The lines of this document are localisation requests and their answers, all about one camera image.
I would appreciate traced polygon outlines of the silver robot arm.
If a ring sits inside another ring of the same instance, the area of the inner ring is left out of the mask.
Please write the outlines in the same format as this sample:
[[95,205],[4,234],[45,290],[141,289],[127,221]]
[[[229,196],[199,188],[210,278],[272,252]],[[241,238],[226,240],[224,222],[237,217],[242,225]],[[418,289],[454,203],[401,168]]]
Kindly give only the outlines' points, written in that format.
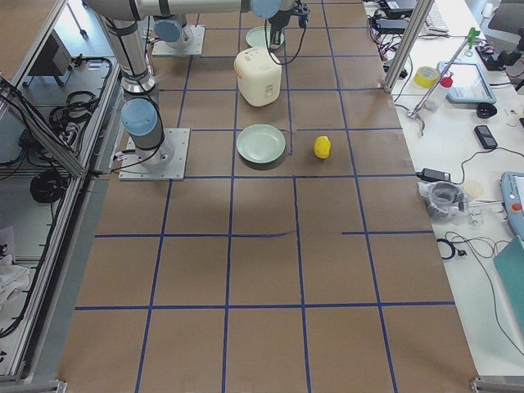
[[189,14],[253,12],[270,24],[269,46],[277,45],[282,30],[295,16],[300,27],[309,22],[309,8],[301,1],[89,1],[122,71],[127,97],[121,124],[134,144],[134,161],[120,168],[126,180],[181,180],[185,175],[189,129],[164,127],[158,107],[157,83],[147,64],[147,45],[138,24],[156,20],[155,31],[164,42],[183,42]]
[[156,37],[169,47],[182,48],[191,43],[193,35],[185,14],[155,16]]

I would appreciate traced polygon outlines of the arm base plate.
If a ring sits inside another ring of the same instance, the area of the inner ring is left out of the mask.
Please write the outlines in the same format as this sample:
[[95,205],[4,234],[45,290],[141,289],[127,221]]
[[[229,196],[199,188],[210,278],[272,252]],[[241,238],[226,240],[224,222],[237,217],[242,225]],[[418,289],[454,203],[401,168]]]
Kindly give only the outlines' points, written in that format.
[[145,151],[137,150],[134,141],[128,137],[127,149],[118,177],[121,181],[164,181],[184,180],[190,129],[164,129],[165,139],[155,155],[148,159]]
[[174,20],[158,20],[154,32],[153,56],[195,56],[202,53],[204,25],[181,26]]

